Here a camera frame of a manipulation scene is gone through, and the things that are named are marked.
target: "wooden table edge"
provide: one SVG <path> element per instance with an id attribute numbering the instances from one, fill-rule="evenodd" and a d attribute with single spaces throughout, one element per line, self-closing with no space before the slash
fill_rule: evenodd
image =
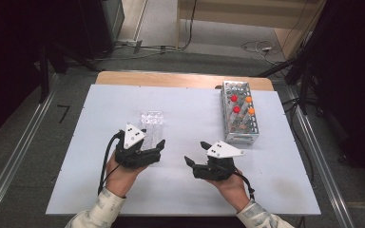
<path id="1" fill-rule="evenodd" d="M 267 78 L 154 71 L 103 71 L 96 85 L 215 88 L 223 81 L 247 82 L 252 90 L 275 91 Z"/>

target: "black cable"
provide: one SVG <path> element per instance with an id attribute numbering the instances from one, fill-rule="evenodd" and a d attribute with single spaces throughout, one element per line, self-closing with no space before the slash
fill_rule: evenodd
<path id="1" fill-rule="evenodd" d="M 188 18 L 188 1 L 185 1 L 185 18 Z M 184 31 L 185 31 L 185 34 L 188 34 L 188 28 L 187 28 L 187 21 L 188 20 L 186 20 L 185 19 L 185 22 L 184 22 Z"/>
<path id="2" fill-rule="evenodd" d="M 254 190 L 253 188 L 251 188 L 250 181 L 246 177 L 244 177 L 243 174 L 240 174 L 237 171 L 234 172 L 233 174 L 242 178 L 242 180 L 245 182 L 245 184 L 247 184 L 248 192 L 250 193 L 250 198 L 253 199 L 253 200 L 255 200 L 254 192 L 256 190 Z"/>
<path id="3" fill-rule="evenodd" d="M 300 218 L 300 221 L 298 222 L 298 225 L 296 226 L 296 228 L 300 228 L 301 224 L 303 225 L 303 227 L 306 227 L 306 217 Z"/>
<path id="4" fill-rule="evenodd" d="M 251 187 L 250 181 L 246 177 L 244 177 L 243 174 L 239 173 L 239 169 L 237 167 L 234 167 L 236 169 L 235 172 L 231 172 L 230 170 L 228 170 L 228 169 L 226 169 L 226 168 L 224 168 L 222 166 L 219 166 L 219 165 L 216 165 L 216 164 L 212 164 L 212 165 L 214 165 L 215 167 L 217 167 L 217 168 L 219 168 L 219 169 L 221 169 L 221 170 L 223 170 L 225 172 L 228 172 L 230 174 L 234 174 L 236 176 L 241 177 L 241 179 L 245 182 L 245 184 L 247 184 L 248 192 L 250 193 L 250 198 L 253 199 L 253 200 L 255 200 L 254 192 L 256 190 Z"/>
<path id="5" fill-rule="evenodd" d="M 299 98 L 294 98 L 294 99 L 291 99 L 289 101 L 283 102 L 282 105 L 286 105 L 286 104 L 291 103 L 291 102 L 296 102 L 298 100 L 299 100 Z"/>
<path id="6" fill-rule="evenodd" d="M 117 166 L 115 166 L 115 168 L 113 168 L 112 170 L 111 170 L 111 172 L 109 172 L 108 174 L 107 174 L 107 176 L 105 177 L 105 179 L 103 180 L 103 182 L 102 182 L 102 185 L 104 185 L 105 184 L 105 182 L 106 182 L 106 180 L 107 180 L 107 178 L 115 171 L 115 170 L 117 170 L 118 169 L 118 167 L 120 167 L 120 165 L 119 164 L 117 164 Z"/>
<path id="7" fill-rule="evenodd" d="M 298 17 L 298 21 L 296 22 L 296 24 L 292 27 L 292 29 L 290 29 L 289 33 L 287 34 L 286 36 L 286 39 L 284 39 L 284 42 L 283 42 L 283 45 L 282 45 L 282 48 L 281 48 L 281 51 L 283 51 L 283 48 L 284 46 L 286 45 L 286 41 L 287 41 L 287 38 L 289 38 L 290 36 L 290 33 L 292 33 L 292 31 L 298 26 L 298 22 L 300 22 L 300 19 L 301 19 L 301 16 L 303 15 L 303 12 L 304 10 L 306 9 L 306 6 L 307 6 L 307 3 L 308 3 L 308 0 L 304 3 L 304 7 L 303 7 L 303 10 L 301 11 L 301 14 L 300 16 Z"/>
<path id="8" fill-rule="evenodd" d="M 319 8 L 317 9 L 317 11 L 316 11 L 316 13 L 314 14 L 313 18 L 311 19 L 310 24 L 307 26 L 307 29 L 306 29 L 306 30 L 309 30 L 309 28 L 310 28 L 310 26 L 312 25 L 312 23 L 313 23 L 314 19 L 316 19 L 316 16 L 317 16 L 317 15 L 318 15 L 318 13 L 322 10 L 323 6 L 325 6 L 325 5 L 324 5 L 324 4 L 321 4 L 321 5 L 319 6 Z"/>
<path id="9" fill-rule="evenodd" d="M 104 182 L 105 182 L 106 163 L 107 163 L 107 159 L 108 159 L 109 149 L 111 148 L 111 145 L 114 142 L 114 140 L 118 138 L 119 134 L 120 133 L 115 134 L 111 138 L 111 140 L 108 142 L 108 145 L 107 145 L 107 148 L 106 148 L 105 159 L 103 161 L 102 175 L 100 177 L 100 184 L 99 184 L 98 194 L 100 194 L 100 192 L 103 190 L 103 185 L 104 185 Z"/>
<path id="10" fill-rule="evenodd" d="M 175 49 L 174 46 L 140 46 L 139 48 L 148 48 L 148 49 L 157 49 L 157 50 L 162 50 L 162 49 L 166 49 L 166 50 L 177 50 L 177 51 L 182 51 L 188 48 L 188 46 L 191 44 L 191 40 L 192 40 L 192 26 L 194 24 L 194 15 L 195 15 L 195 9 L 197 7 L 197 1 L 195 0 L 194 2 L 194 8 L 192 9 L 192 14 L 191 14 L 191 19 L 190 19 L 190 25 L 189 25 L 189 38 L 188 38 L 188 42 L 185 44 L 184 47 L 177 47 L 177 49 Z M 134 46 L 130 46 L 128 44 L 126 45 L 121 45 L 121 46 L 127 46 L 127 47 L 131 47 L 134 48 Z"/>

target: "white tabletop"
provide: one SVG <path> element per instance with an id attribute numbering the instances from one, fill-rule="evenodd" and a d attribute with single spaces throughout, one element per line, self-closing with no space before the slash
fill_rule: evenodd
<path id="1" fill-rule="evenodd" d="M 253 145 L 235 145 L 246 155 L 236 166 L 256 190 L 256 201 L 271 213 L 319 215 L 277 92 L 252 91 L 259 124 Z M 73 215 L 91 208 L 106 147 L 126 123 L 139 125 L 141 111 L 163 111 L 165 149 L 127 194 L 122 215 L 233 216 L 218 190 L 193 177 L 184 156 L 206 163 L 200 142 L 223 140 L 220 91 L 204 88 L 92 85 L 76 126 L 47 214 Z"/>

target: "metal rail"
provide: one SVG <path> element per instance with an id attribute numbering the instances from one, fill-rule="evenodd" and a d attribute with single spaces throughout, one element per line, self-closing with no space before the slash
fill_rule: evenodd
<path id="1" fill-rule="evenodd" d="M 0 175 L 0 203 L 4 198 L 10 186 L 10 183 L 13 180 L 13 177 L 16 174 L 16 171 L 19 168 L 23 158 L 28 152 L 29 145 L 31 144 L 31 141 L 41 121 L 44 119 L 44 116 L 46 115 L 46 112 L 49 108 L 49 105 L 52 101 L 52 98 L 56 92 L 59 83 L 60 83 L 59 75 L 54 74 L 50 82 L 51 92 L 48 94 L 46 100 L 42 104 L 38 104 L 33 116 L 31 117 L 28 126 L 26 127 L 25 132 L 20 138 L 19 143 L 14 148 L 10 156 L 10 159 L 8 160 L 4 170 Z"/>
<path id="2" fill-rule="evenodd" d="M 294 99 L 298 96 L 297 93 L 289 86 L 288 92 L 291 99 Z M 343 200 L 331 169 L 327 161 L 325 161 L 324 155 L 321 151 L 321 148 L 319 147 L 316 135 L 314 134 L 313 128 L 310 125 L 308 116 L 304 116 L 299 108 L 297 109 L 297 115 L 340 226 L 342 228 L 355 228 L 352 217 L 348 211 L 348 207 Z"/>

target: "wrist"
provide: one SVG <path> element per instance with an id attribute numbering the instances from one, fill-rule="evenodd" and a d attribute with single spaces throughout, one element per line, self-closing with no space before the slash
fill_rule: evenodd
<path id="1" fill-rule="evenodd" d="M 230 205 L 232 205 L 237 212 L 240 212 L 248 205 L 248 203 L 250 203 L 250 201 L 251 200 L 248 197 L 239 198 L 236 200 L 232 200 L 230 202 Z"/>
<path id="2" fill-rule="evenodd" d="M 125 198 L 129 190 L 124 184 L 119 184 L 116 181 L 106 182 L 106 189 L 119 198 Z"/>

